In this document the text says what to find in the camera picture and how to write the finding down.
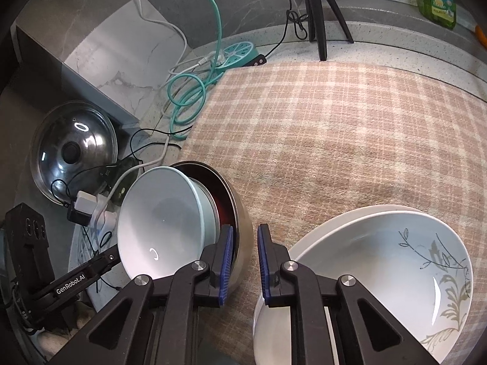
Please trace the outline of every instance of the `metal screw head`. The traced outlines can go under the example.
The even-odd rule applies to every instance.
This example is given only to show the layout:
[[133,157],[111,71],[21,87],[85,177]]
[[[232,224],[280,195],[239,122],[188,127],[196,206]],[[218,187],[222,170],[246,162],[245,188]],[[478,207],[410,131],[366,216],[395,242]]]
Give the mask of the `metal screw head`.
[[293,270],[296,270],[299,267],[299,264],[298,262],[294,262],[294,261],[286,261],[284,262],[282,267],[284,267],[286,270],[289,270],[289,272],[292,272]]
[[191,264],[191,267],[194,270],[203,270],[204,268],[206,268],[206,262],[205,261],[194,261]]
[[353,277],[349,274],[345,274],[344,276],[342,276],[340,278],[340,281],[342,282],[343,285],[345,285],[347,287],[352,287],[357,282],[357,280],[355,280],[355,277]]
[[140,274],[135,279],[133,279],[133,281],[137,285],[145,285],[149,282],[149,280],[150,280],[150,277],[146,274]]

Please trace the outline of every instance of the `tripod leg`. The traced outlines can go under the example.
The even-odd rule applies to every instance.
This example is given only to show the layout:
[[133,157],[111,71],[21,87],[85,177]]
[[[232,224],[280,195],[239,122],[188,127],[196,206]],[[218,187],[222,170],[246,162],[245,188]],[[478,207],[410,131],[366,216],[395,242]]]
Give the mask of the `tripod leg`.
[[315,32],[315,22],[313,21],[313,12],[311,11],[311,2],[310,0],[304,0],[306,5],[306,12],[308,13],[308,35],[309,35],[309,42],[315,41],[316,32]]
[[320,60],[323,62],[327,58],[326,50],[326,33],[325,33],[325,19],[323,18],[323,7],[321,0],[310,0],[311,12],[313,14],[313,22],[316,29],[316,38],[318,41],[318,53]]
[[348,29],[347,22],[345,22],[345,19],[342,15],[342,11],[340,11],[340,8],[338,7],[338,4],[335,0],[327,0],[328,4],[330,5],[333,13],[338,19],[338,22],[340,23],[340,26],[343,29],[343,32],[345,33],[345,36],[347,37],[348,42],[353,43],[354,39],[352,38],[352,34],[350,33],[350,30]]

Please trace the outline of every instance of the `green bottle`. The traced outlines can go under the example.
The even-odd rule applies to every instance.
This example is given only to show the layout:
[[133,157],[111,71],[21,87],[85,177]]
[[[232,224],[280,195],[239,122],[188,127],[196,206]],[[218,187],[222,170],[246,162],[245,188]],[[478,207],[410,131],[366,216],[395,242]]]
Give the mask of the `green bottle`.
[[454,0],[417,0],[419,11],[430,21],[453,29],[456,23]]

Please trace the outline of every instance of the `plaid tablecloth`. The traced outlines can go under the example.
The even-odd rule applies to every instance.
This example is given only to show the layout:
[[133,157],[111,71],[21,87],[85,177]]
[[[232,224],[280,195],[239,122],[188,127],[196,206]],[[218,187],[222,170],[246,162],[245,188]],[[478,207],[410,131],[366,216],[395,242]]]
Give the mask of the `plaid tablecloth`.
[[[443,363],[461,364],[487,325],[487,105],[418,74],[369,64],[281,63],[228,71],[181,160],[224,174],[254,228],[269,223],[290,248],[338,214],[380,203],[419,208],[449,224],[473,265],[470,314]],[[260,294],[257,249],[206,336],[254,362]]]

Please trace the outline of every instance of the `glass pot lid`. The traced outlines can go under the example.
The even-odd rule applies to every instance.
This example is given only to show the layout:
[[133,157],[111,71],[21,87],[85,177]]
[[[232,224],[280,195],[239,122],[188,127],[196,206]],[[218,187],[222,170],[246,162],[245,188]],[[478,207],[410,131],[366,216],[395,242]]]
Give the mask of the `glass pot lid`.
[[36,131],[30,153],[33,180],[58,204],[69,203],[78,191],[99,193],[104,169],[94,167],[116,160],[113,125],[103,112],[81,101],[64,103],[48,113]]

